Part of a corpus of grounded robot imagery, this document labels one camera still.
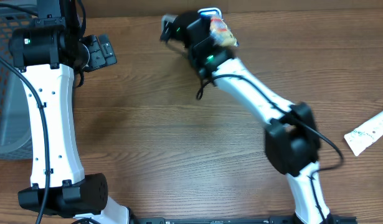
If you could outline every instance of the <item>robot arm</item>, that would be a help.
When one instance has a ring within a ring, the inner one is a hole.
[[[105,176],[85,175],[73,125],[74,76],[116,63],[111,43],[106,35],[82,37],[75,1],[38,0],[37,8],[39,17],[30,27],[15,30],[9,46],[14,66],[37,91],[44,105],[50,184],[45,184],[44,130],[39,108],[24,83],[31,119],[33,166],[31,187],[18,193],[19,204],[39,212],[46,196],[43,214],[92,217],[101,223],[127,224],[129,210],[108,196]]]
[[[331,215],[324,202],[317,172],[313,184],[318,203],[310,182],[310,175],[319,169],[319,139],[289,118],[294,116],[315,130],[310,108],[304,103],[294,105],[278,96],[257,80],[230,49],[215,45],[210,37],[209,23],[210,19],[196,12],[177,17],[164,16],[161,40],[184,42],[189,51],[188,59],[199,78],[211,80],[258,119],[265,129],[266,155],[275,169],[286,175],[291,187],[296,205],[294,221],[314,224],[328,222]],[[285,127],[289,124],[295,127],[287,132]]]
[[[270,97],[270,99],[282,110],[286,112],[291,111],[290,106],[293,105],[293,103],[278,96],[267,88],[262,82],[256,79],[244,67],[239,58],[228,59],[228,61],[219,65],[217,67],[217,71],[212,73],[212,77],[226,74],[242,75],[259,87],[259,89],[261,89],[265,95]],[[245,80],[224,77],[216,79],[215,85],[217,85],[219,89],[231,94],[237,101],[243,104],[253,114],[253,116],[258,119],[263,128],[269,128],[272,125],[270,123],[272,119],[280,120],[284,117],[284,114],[275,108],[272,108],[272,105]],[[313,191],[310,186],[309,178],[311,173],[318,169],[319,162],[312,161],[300,170],[299,175],[292,176],[291,174],[286,174],[286,178],[295,199],[295,215],[302,221],[302,223],[322,223],[323,221],[319,210],[316,208],[316,202],[313,197]],[[329,215],[329,209],[324,202],[317,173],[315,173],[314,179],[314,189],[318,197],[319,205],[322,209],[323,215],[327,217]]]

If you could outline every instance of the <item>snack bag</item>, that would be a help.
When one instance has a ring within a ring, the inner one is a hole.
[[[222,47],[238,46],[237,39],[219,16],[210,18],[210,35],[215,39],[216,44]]]

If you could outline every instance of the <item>gray mesh basket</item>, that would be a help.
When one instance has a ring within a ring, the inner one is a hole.
[[[35,1],[3,2],[36,11]],[[9,38],[14,29],[27,27],[31,19],[23,12],[0,7],[0,56],[9,63],[12,62]],[[30,158],[31,126],[24,87],[19,78],[0,64],[0,159]]]

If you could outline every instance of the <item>wood grain surface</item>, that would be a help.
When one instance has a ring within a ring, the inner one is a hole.
[[[383,8],[383,0],[83,0],[87,17],[161,16],[204,7],[223,13]]]
[[[345,165],[321,174],[327,205],[359,223],[383,223],[383,137],[355,157],[343,136],[383,110],[383,9],[225,16],[238,56],[279,95],[309,104]],[[195,100],[188,62],[159,42],[160,17],[89,19],[107,33],[118,64],[86,74],[75,95],[77,145],[87,174],[139,217],[291,215],[285,177],[267,161],[263,130],[213,86]],[[323,144],[323,167],[338,161]],[[34,223],[17,192],[31,161],[0,161],[0,223]],[[57,217],[43,223],[70,223]]]

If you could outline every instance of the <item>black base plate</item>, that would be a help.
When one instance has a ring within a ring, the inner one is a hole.
[[[206,219],[164,219],[138,218],[138,224],[295,224],[293,216],[270,218],[206,218]],[[329,224],[357,224],[356,217],[339,217],[333,215]]]

